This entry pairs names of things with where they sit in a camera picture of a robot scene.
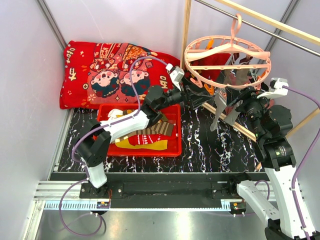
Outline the black white striped sock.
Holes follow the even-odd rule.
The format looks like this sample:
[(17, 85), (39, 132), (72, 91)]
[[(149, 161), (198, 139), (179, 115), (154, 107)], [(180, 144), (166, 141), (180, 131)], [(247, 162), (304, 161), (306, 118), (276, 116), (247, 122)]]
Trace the black white striped sock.
[[(228, 65), (229, 66), (235, 65), (235, 63), (239, 59), (239, 57), (240, 57), (240, 54), (238, 52), (233, 53)], [(239, 65), (249, 65), (252, 59), (253, 59), (252, 56), (246, 55), (244, 58), (242, 58), (238, 61), (238, 64)]]

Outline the pink round clip hanger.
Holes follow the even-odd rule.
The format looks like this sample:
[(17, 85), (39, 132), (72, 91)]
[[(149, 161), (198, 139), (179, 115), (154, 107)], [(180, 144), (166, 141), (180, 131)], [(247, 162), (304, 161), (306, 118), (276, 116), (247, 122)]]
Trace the pink round clip hanger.
[(238, 13), (233, 19), (230, 35), (209, 35), (192, 41), (184, 51), (189, 80), (210, 94), (215, 89), (247, 87), (259, 89), (269, 75), (270, 52), (238, 38), (243, 20)]

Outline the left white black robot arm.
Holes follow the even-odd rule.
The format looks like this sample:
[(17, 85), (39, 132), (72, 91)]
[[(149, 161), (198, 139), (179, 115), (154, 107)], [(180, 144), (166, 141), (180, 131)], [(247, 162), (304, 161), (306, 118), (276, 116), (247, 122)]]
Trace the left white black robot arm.
[(108, 193), (104, 161), (111, 142), (155, 125), (162, 118), (162, 109), (180, 103), (197, 109), (212, 98), (212, 95), (196, 92), (188, 86), (164, 92), (160, 86), (154, 85), (149, 87), (143, 103), (132, 113), (105, 123), (89, 121), (73, 147), (71, 157), (75, 161), (75, 154), (78, 154), (80, 162), (85, 165), (86, 180), (91, 183), (90, 192), (97, 198)]

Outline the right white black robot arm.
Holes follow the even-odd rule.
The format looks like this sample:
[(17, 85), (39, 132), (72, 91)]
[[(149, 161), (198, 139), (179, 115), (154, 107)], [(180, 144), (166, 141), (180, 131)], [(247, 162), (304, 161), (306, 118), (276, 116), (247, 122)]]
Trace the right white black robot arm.
[(262, 195), (246, 173), (231, 176), (228, 195), (242, 198), (264, 224), (268, 240), (318, 240), (316, 230), (298, 183), (302, 168), (297, 165), (293, 148), (286, 135), (293, 128), (291, 111), (282, 105), (269, 106), (274, 97), (285, 96), (289, 88), (261, 92), (242, 90), (232, 104), (241, 102), (237, 110), (244, 113), (253, 129), (257, 154), (271, 183), (277, 207)]

